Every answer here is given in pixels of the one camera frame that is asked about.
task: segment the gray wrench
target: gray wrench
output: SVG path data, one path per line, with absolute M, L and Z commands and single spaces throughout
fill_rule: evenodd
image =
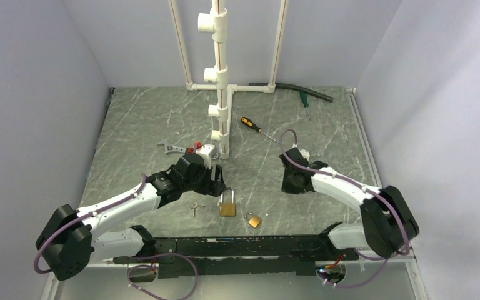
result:
M 185 153 L 187 151 L 187 147 L 178 147 L 168 139 L 161 140 L 157 145 L 164 145 L 165 153 L 172 153 L 172 152 Z

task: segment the white robotic arm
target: white robotic arm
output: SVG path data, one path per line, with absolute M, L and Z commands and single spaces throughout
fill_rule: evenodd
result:
M 168 170 L 143 175 L 140 185 L 104 202 L 77 210 L 69 205 L 58 208 L 36 241 L 39 252 L 34 268 L 39 273 L 52 271 L 59 280 L 66 280 L 91 262 L 118 257 L 140 258 L 155 253 L 156 240 L 142 226 L 120 232 L 108 231 L 134 216 L 176 201 L 188 191 L 214 197 L 222 194 L 227 187 L 220 176 L 221 167 L 211 167 L 209 155 L 212 155 L 209 149 L 185 154 Z M 286 155 L 288 158 L 281 155 L 285 168 L 282 191 L 327 194 L 361 214 L 362 222 L 332 224 L 319 234 L 317 241 L 308 241 L 319 244 L 317 249 L 321 249 L 324 257 L 353 253 L 352 249 L 356 248 L 369 248 L 388 258 L 407 240 L 402 237 L 398 224 L 402 224 L 409 239 L 418 234 L 418 226 L 396 188 L 367 186 L 338 174 L 323 162 L 310 164 L 296 147 L 287 151 Z M 393 212 L 400 222 L 395 222 Z M 309 251 L 292 248 L 289 253 L 303 258 Z M 50 270 L 39 270 L 41 256 Z

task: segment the gray marble surface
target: gray marble surface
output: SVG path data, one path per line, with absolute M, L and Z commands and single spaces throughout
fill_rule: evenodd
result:
M 366 184 L 373 180 L 359 138 L 358 127 L 343 87 L 318 87 L 334 97 L 326 102 L 309 96 L 312 121 L 296 91 L 273 94 L 237 92 L 233 97 L 231 156 L 217 161 L 224 180 L 235 190 L 236 217 L 219 217 L 218 200 L 194 192 L 161 209 L 136 216 L 112 229 L 143 225 L 153 236 L 253 236 L 316 234 L 338 221 L 355 222 L 359 215 L 322 194 L 288 195 L 281 192 L 283 165 L 277 143 L 243 126 L 241 116 L 278 139 L 294 128 L 299 147 L 344 175 Z M 99 203 L 134 187 L 141 173 L 167 169 L 181 154 L 165 154 L 157 143 L 165 138 L 178 146 L 211 141 L 218 122 L 207 116 L 216 104 L 215 91 L 186 91 L 184 87 L 117 88 L 107 112 L 87 180 L 82 206 Z M 292 136 L 285 137 L 291 147 Z M 206 205 L 193 217 L 190 204 Z M 243 218 L 257 214 L 262 223 L 253 229 Z

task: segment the yellow and black handle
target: yellow and black handle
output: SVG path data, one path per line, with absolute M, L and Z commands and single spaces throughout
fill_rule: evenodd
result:
M 256 126 L 256 124 L 253 123 L 253 121 L 250 120 L 248 117 L 242 117 L 242 118 L 240 119 L 240 121 L 242 121 L 242 123 L 243 123 L 245 126 L 247 126 L 247 127 L 251 128 L 251 129 L 255 130 L 257 133 L 260 133 L 260 132 L 262 131 L 262 128 Z

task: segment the gray wall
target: gray wall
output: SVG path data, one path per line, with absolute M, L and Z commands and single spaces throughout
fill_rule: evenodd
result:
M 183 68 L 169 1 L 64 0 L 111 86 L 179 86 Z M 401 0 L 289 1 L 277 80 L 356 86 Z M 210 0 L 179 0 L 192 79 L 214 65 L 198 14 Z M 227 65 L 231 83 L 268 81 L 280 0 L 229 0 Z
M 61 1 L 0 1 L 0 299 L 39 299 L 34 242 L 77 205 L 108 85 Z
M 431 299 L 480 299 L 480 1 L 404 1 L 357 87 Z

